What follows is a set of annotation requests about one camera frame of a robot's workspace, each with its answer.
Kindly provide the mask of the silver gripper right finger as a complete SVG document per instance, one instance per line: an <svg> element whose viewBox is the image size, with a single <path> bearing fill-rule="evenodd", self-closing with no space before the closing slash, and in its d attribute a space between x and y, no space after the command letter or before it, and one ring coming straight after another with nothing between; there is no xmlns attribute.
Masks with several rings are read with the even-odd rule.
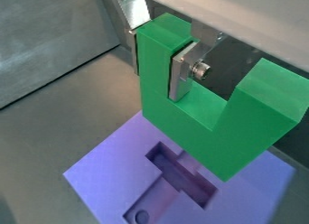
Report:
<svg viewBox="0 0 309 224"><path fill-rule="evenodd" d="M169 98L179 101L191 90L194 79L204 80L212 69L205 62L206 54L228 37L220 30L197 20L191 21L194 38L171 57Z"/></svg>

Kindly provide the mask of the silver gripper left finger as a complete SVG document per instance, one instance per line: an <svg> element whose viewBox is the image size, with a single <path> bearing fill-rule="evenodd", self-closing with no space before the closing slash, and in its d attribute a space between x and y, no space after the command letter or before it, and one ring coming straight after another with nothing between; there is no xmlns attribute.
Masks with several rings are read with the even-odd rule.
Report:
<svg viewBox="0 0 309 224"><path fill-rule="evenodd" d="M134 72L139 73L137 30L151 21L146 0L118 0L121 14L125 18L125 31L131 49Z"/></svg>

